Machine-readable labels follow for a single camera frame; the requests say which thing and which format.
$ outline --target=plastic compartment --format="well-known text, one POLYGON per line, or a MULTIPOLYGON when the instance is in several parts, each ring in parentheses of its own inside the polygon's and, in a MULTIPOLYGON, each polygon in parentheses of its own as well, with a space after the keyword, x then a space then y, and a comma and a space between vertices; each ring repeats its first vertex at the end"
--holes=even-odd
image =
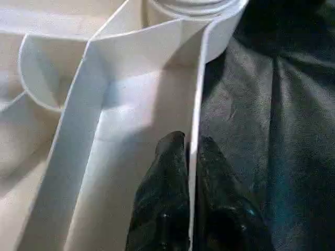
MULTIPOLYGON (((238 0, 210 24, 170 20, 179 16, 146 3, 120 3, 89 39, 63 110, 59 76, 71 79, 74 72, 62 74, 69 69, 62 69, 67 62, 57 51, 68 38, 26 37, 19 62, 25 89, 43 111, 63 112, 17 250, 123 250, 137 187, 158 140, 174 130, 185 132, 190 141, 192 239, 205 63, 225 49, 247 0, 238 0)), ((78 41, 86 40, 72 37, 69 43, 78 41)))
POLYGON ((29 217, 59 116, 36 105, 21 87, 22 35, 0 33, 0 243, 15 250, 29 217))
POLYGON ((0 30, 90 38, 123 0, 1 0, 0 30))
POLYGON ((85 46, 85 40, 25 36, 18 67, 24 89, 37 104, 62 111, 85 46))
POLYGON ((199 52, 200 41, 184 28, 177 20, 90 43, 19 250, 123 250, 158 140, 191 130, 199 54, 186 48, 199 52))

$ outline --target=white plastic divider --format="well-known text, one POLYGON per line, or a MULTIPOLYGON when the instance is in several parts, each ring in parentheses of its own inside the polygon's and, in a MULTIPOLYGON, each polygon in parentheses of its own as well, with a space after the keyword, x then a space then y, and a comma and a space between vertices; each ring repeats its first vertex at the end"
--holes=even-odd
POLYGON ((23 36, 0 33, 0 111, 23 91, 17 73, 17 54, 23 36))
POLYGON ((174 130, 191 141, 192 239, 205 63, 225 49, 247 0, 208 26, 167 21, 174 17, 160 12, 162 24, 122 26, 131 11, 142 17, 136 1, 125 2, 86 46, 18 250, 123 250, 137 187, 158 140, 174 130))
POLYGON ((124 0, 1 0, 0 30, 89 39, 124 0))
POLYGON ((37 104, 55 112, 62 111, 86 42, 25 36, 18 69, 24 89, 37 104))
POLYGON ((51 139, 58 116, 34 104, 21 87, 17 55, 23 36, 0 33, 0 181, 51 139))
POLYGON ((51 139, 58 118, 36 105, 26 93, 0 112, 0 177, 9 175, 51 139))
POLYGON ((122 35, 148 26, 145 0, 125 0, 93 36, 95 39, 122 35))

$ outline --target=white plastic tray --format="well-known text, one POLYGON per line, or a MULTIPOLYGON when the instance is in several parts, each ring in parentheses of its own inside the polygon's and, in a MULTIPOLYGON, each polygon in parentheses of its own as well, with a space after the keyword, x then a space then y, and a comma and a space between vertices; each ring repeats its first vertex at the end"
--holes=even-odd
POLYGON ((5 250, 123 250, 137 187, 175 130, 191 143, 192 236, 205 63, 247 4, 197 1, 0 1, 5 250))

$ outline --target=white cylindrical container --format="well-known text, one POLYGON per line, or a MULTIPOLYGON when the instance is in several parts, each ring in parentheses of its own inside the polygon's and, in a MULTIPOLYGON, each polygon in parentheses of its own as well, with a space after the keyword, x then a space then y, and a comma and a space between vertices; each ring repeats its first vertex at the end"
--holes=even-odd
POLYGON ((215 19, 220 19, 219 29, 208 49, 209 62, 218 57, 229 42, 248 0, 147 0, 148 23, 156 25, 172 19, 184 19, 188 28, 183 35, 192 37, 215 19))

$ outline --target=dark fabric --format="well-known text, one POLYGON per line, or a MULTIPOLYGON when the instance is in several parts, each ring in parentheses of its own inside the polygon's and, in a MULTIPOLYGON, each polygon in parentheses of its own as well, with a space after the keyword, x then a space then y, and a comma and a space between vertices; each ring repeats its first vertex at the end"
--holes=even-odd
POLYGON ((252 0, 204 84, 200 133, 254 192, 276 250, 335 250, 335 7, 252 0))

